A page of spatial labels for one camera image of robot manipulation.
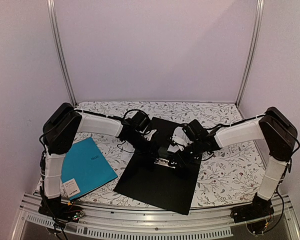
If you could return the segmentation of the black clip folder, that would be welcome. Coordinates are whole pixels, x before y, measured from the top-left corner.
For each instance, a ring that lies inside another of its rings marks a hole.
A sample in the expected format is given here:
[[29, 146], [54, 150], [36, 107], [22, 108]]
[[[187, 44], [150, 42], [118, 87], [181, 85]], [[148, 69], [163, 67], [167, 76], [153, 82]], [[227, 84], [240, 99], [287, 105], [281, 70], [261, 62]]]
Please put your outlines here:
[[134, 200], [168, 211], [188, 215], [200, 162], [176, 169], [155, 164], [136, 152], [130, 159], [114, 191]]

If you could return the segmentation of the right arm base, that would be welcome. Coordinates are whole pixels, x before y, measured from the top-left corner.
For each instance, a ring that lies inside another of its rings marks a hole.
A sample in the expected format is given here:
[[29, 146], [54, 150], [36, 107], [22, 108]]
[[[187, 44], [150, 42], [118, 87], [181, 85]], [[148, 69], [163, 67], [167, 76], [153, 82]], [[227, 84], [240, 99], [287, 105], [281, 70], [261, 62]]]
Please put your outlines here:
[[271, 200], [264, 200], [255, 194], [250, 204], [234, 207], [230, 217], [234, 223], [248, 222], [247, 229], [254, 235], [264, 234], [271, 220], [273, 220], [274, 208]]

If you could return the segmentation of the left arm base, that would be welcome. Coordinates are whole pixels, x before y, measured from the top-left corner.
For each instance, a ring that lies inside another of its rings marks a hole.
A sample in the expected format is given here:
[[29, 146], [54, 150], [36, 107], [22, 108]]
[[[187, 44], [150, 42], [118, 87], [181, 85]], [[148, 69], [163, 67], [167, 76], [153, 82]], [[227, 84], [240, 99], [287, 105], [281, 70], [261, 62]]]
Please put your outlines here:
[[44, 190], [40, 187], [41, 204], [38, 212], [42, 215], [52, 217], [64, 223], [77, 223], [85, 215], [83, 208], [73, 203], [65, 204], [61, 202], [61, 195], [55, 198], [47, 198]]

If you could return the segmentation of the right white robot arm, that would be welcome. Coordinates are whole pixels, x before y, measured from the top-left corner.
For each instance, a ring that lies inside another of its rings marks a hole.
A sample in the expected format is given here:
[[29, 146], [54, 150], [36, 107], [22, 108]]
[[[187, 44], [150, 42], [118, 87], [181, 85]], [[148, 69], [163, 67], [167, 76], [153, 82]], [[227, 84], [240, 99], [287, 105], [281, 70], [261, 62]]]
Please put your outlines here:
[[300, 148], [297, 128], [276, 107], [264, 113], [231, 124], [219, 123], [205, 128], [199, 122], [191, 122], [183, 127], [191, 141], [172, 154], [177, 167], [185, 167], [203, 153], [212, 153], [232, 145], [249, 141], [256, 142], [262, 157], [266, 160], [266, 171], [256, 193], [257, 200], [249, 205], [248, 214], [259, 218], [267, 211], [270, 200], [284, 180], [293, 155]]

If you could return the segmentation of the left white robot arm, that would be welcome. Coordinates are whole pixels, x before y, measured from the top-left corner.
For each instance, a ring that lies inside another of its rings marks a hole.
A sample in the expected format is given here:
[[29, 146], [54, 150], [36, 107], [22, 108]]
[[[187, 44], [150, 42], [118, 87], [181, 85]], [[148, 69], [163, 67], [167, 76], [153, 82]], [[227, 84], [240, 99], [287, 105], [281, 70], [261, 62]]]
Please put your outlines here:
[[61, 169], [66, 153], [72, 147], [77, 133], [94, 133], [112, 136], [130, 143], [138, 153], [158, 157], [159, 146], [152, 140], [150, 117], [141, 110], [135, 110], [131, 118], [108, 116], [85, 110], [77, 110], [70, 103], [62, 103], [43, 126], [39, 137], [43, 145], [43, 183], [40, 194], [47, 198], [45, 209], [60, 217], [64, 206], [55, 198], [60, 197]]

